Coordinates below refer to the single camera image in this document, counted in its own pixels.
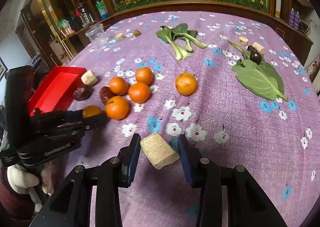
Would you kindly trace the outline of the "white gloved left hand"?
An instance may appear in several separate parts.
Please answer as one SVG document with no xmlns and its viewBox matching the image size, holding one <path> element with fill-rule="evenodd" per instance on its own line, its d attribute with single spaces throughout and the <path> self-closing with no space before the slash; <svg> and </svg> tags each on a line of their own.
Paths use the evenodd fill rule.
<svg viewBox="0 0 320 227">
<path fill-rule="evenodd" d="M 21 170 L 17 165 L 12 165 L 7 168 L 7 179 L 11 188 L 19 194 L 27 194 L 27 189 L 41 184 L 42 191 L 51 196 L 54 192 L 52 181 L 52 162 L 44 164 L 40 173 L 40 178 Z"/>
</svg>

